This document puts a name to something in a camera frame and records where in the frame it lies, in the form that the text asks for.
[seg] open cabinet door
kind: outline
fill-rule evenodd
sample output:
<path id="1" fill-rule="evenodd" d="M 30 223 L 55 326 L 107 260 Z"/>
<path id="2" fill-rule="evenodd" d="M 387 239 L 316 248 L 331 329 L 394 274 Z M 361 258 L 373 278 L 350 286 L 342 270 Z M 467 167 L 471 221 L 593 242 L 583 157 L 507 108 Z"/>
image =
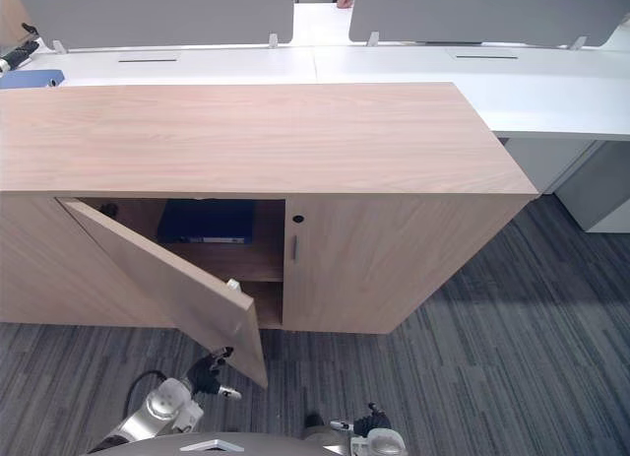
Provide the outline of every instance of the open cabinet door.
<path id="1" fill-rule="evenodd" d="M 208 350 L 234 348 L 228 363 L 267 387 L 254 300 L 76 199 L 70 215 L 156 307 Z"/>

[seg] metal handle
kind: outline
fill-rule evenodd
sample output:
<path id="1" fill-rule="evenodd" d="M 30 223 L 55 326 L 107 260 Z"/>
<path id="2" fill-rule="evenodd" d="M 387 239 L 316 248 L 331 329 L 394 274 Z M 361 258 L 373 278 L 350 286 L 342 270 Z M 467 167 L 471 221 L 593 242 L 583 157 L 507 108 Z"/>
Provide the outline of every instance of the metal handle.
<path id="1" fill-rule="evenodd" d="M 293 259 L 293 262 L 297 262 L 297 234 L 291 241 L 291 259 Z"/>

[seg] striped carpet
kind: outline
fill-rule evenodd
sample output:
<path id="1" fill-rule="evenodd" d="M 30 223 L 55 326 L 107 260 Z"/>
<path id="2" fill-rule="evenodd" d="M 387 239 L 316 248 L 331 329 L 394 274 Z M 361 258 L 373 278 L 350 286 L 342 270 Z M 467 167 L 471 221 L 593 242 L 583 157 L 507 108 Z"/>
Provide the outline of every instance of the striped carpet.
<path id="1" fill-rule="evenodd" d="M 412 455 L 630 454 L 630 234 L 542 197 L 389 336 L 263 332 L 270 387 L 206 398 L 200 430 L 298 436 L 306 412 L 389 413 Z M 0 455 L 80 454 L 131 380 L 181 374 L 177 331 L 0 324 Z M 152 387 L 139 386 L 134 405 Z"/>

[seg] cabinet door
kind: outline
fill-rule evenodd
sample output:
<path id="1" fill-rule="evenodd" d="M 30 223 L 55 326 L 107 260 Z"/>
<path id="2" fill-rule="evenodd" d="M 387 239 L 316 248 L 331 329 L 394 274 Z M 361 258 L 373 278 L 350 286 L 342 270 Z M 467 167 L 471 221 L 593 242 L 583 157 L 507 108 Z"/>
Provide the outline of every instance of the cabinet door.
<path id="1" fill-rule="evenodd" d="M 389 333 L 533 197 L 287 200 L 283 327 Z"/>
<path id="2" fill-rule="evenodd" d="M 0 196 L 0 321 L 172 326 L 56 199 Z"/>
<path id="3" fill-rule="evenodd" d="M 175 326 L 209 350 L 234 347 L 229 363 L 267 387 L 251 297 L 85 203 L 75 199 L 60 201 Z"/>

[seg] cabinet top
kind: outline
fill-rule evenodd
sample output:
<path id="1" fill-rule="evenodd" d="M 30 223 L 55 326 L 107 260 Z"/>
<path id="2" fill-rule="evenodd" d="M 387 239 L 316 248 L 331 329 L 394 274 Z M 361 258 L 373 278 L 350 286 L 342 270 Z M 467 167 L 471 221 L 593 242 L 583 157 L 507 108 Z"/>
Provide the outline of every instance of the cabinet top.
<path id="1" fill-rule="evenodd" d="M 536 195 L 452 84 L 3 91 L 0 191 Z"/>

